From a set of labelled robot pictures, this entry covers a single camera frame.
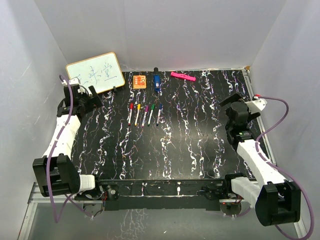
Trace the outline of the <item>white pen red tip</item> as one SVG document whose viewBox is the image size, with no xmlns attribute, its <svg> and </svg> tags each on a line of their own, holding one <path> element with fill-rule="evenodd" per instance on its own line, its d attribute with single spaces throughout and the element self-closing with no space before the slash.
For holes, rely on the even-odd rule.
<svg viewBox="0 0 320 240">
<path fill-rule="evenodd" d="M 129 118 L 128 118 L 128 125 L 129 126 L 131 125 L 132 112 L 133 112 L 133 109 L 130 108 L 130 110 L 129 110 Z"/>
</svg>

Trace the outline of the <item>white pen green end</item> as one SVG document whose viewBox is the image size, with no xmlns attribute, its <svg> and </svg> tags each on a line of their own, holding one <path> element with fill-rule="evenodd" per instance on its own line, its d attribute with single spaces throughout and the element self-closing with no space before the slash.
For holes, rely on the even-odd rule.
<svg viewBox="0 0 320 240">
<path fill-rule="evenodd" d="M 148 127 L 149 127 L 149 126 L 150 126 L 150 124 L 151 124 L 151 120 L 152 120 L 153 112 L 154 112 L 154 110 L 153 110 L 153 109 L 151 109 L 150 114 L 149 114 L 149 118 L 148 118 L 148 122 L 147 122 L 147 126 L 148 126 Z"/>
</svg>

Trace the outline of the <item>white pen blue tip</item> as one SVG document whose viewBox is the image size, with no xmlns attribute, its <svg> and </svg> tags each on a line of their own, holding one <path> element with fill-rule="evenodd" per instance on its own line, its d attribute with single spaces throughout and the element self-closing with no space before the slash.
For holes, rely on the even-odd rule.
<svg viewBox="0 0 320 240">
<path fill-rule="evenodd" d="M 158 110 L 157 120 L 156 120 L 156 126 L 159 126 L 161 111 L 162 111 L 161 109 Z"/>
</svg>

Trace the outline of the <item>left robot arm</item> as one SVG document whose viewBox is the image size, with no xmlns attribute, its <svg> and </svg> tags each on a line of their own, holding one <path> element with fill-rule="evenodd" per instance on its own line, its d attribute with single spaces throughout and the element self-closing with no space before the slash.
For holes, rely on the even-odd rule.
<svg viewBox="0 0 320 240">
<path fill-rule="evenodd" d="M 57 107 L 56 127 L 51 142 L 41 158 L 33 161 L 32 168 L 43 197 L 86 194 L 93 200 L 103 195 L 102 185 L 92 174 L 79 174 L 72 163 L 73 143 L 84 116 L 102 106 L 93 86 L 91 93 L 75 83 L 65 86 L 64 99 Z"/>
</svg>

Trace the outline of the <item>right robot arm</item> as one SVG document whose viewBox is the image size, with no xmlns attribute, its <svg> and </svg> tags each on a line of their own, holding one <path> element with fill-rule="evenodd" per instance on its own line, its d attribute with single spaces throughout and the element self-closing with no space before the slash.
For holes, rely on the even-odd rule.
<svg viewBox="0 0 320 240">
<path fill-rule="evenodd" d="M 258 118 L 266 107 L 267 101 L 258 96 L 245 101 L 235 93 L 220 104 L 228 106 L 225 126 L 229 144 L 244 160 L 253 173 L 257 183 L 252 183 L 241 173 L 226 176 L 223 194 L 233 199 L 243 197 L 255 209 L 256 216 L 263 226 L 295 223 L 300 220 L 301 189 L 292 180 L 271 166 L 249 129 L 249 122 Z"/>
</svg>

